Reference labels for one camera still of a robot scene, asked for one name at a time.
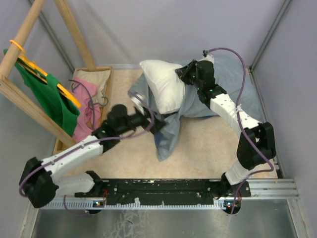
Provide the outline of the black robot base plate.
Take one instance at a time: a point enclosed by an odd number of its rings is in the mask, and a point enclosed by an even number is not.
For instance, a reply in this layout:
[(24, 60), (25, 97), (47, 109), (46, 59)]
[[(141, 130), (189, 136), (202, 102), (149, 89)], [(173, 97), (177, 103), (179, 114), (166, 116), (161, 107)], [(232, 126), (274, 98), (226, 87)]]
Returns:
[(141, 205), (213, 205), (215, 199), (250, 197), (245, 182), (225, 185), (218, 179), (100, 179), (88, 192), (75, 193), (77, 198), (104, 198), (107, 205), (127, 205), (137, 198)]

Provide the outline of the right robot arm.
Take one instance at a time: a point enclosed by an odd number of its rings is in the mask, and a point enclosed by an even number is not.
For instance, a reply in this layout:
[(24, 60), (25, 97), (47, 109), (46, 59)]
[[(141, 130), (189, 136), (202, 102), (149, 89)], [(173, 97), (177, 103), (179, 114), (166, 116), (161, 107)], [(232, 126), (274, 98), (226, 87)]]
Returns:
[(175, 70), (178, 78), (197, 89), (199, 100), (218, 114), (239, 136), (237, 161), (221, 176), (217, 197), (233, 196), (239, 184), (259, 165), (270, 163), (276, 156), (273, 126), (254, 119), (215, 82), (213, 63), (193, 60)]

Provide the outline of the light blue pillowcase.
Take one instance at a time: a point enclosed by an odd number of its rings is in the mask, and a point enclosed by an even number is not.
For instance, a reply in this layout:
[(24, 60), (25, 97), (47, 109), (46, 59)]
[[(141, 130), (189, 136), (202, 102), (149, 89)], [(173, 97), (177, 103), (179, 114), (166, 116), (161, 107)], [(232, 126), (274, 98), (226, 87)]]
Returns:
[[(258, 94), (250, 77), (243, 74), (242, 64), (237, 57), (216, 55), (213, 67), (216, 83), (226, 90), (234, 102), (239, 101), (247, 114), (262, 121), (264, 117)], [(197, 90), (186, 84), (185, 96), (179, 110), (169, 114), (160, 114), (143, 72), (133, 83), (128, 93), (140, 95), (143, 101), (155, 112), (155, 116), (166, 122), (166, 126), (154, 135), (159, 161), (167, 159), (174, 151), (179, 139), (180, 119), (182, 117), (207, 119), (217, 116), (199, 100)]]

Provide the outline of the white pillow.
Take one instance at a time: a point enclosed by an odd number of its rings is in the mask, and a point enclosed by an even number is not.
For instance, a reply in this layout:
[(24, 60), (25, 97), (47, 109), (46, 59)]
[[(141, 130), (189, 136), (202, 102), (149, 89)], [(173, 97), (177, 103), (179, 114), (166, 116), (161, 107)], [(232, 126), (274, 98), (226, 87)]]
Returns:
[(154, 96), (160, 114), (179, 110), (185, 96), (185, 84), (179, 79), (176, 70), (182, 65), (157, 59), (139, 63), (147, 84)]

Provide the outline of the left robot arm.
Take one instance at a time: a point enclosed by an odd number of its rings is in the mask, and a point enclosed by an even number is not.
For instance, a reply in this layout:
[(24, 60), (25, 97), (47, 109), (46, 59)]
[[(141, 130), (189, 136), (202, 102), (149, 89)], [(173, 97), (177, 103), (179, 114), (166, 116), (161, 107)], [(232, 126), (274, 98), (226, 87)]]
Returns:
[(29, 199), (34, 208), (42, 208), (55, 197), (65, 195), (79, 198), (102, 195), (103, 181), (94, 171), (77, 176), (66, 176), (66, 173), (127, 139), (127, 132), (135, 132), (142, 127), (145, 132), (155, 134), (165, 125), (166, 122), (149, 109), (136, 110), (128, 115), (126, 106), (115, 105), (101, 126), (81, 142), (42, 160), (29, 159), (19, 182), (19, 192)]

